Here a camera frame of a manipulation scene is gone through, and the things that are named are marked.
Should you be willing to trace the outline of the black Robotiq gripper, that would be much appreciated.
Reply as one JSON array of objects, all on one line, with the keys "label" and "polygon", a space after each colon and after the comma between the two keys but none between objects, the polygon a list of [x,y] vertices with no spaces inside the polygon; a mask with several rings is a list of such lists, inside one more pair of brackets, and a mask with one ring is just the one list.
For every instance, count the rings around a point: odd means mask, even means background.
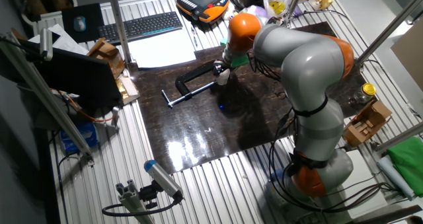
[{"label": "black Robotiq gripper", "polygon": [[213,62],[213,74],[215,76],[218,76],[220,71],[225,71],[226,69],[229,69],[230,73],[234,71],[234,68],[231,67],[230,63],[226,63],[225,61],[221,60],[215,60]]}]

